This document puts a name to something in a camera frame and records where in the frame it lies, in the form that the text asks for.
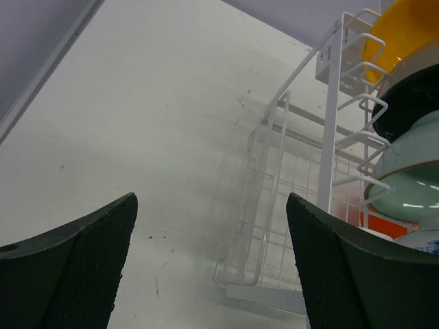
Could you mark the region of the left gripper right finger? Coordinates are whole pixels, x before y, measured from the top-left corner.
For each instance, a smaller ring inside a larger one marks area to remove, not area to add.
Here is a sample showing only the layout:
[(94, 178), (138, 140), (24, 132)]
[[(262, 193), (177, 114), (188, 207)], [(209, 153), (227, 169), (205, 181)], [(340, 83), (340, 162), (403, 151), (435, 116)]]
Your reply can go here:
[(311, 328), (437, 328), (438, 256), (367, 233), (291, 193), (286, 204)]

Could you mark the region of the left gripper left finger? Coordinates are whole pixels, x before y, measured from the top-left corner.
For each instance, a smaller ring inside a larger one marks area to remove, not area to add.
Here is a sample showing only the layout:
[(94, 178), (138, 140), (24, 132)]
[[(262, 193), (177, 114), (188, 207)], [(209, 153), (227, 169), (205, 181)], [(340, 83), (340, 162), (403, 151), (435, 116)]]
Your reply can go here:
[(1, 327), (106, 328), (137, 213), (138, 199), (128, 193), (1, 247)]

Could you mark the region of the blue white patterned bowl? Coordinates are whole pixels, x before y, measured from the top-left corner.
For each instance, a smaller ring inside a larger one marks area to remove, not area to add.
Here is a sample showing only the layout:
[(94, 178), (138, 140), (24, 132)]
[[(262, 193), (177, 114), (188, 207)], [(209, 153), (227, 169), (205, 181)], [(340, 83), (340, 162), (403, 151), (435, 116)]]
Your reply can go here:
[(438, 228), (418, 230), (396, 239), (369, 228), (361, 228), (361, 230), (405, 247), (438, 255)]

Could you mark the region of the mint green bowl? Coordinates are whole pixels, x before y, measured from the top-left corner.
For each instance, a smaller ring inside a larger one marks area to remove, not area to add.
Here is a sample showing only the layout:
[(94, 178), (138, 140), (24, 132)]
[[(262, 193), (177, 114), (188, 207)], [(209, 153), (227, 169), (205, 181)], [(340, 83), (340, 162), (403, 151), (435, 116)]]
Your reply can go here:
[(438, 111), (426, 114), (382, 153), (372, 177), (388, 192), (369, 184), (368, 208), (413, 224), (438, 216)]

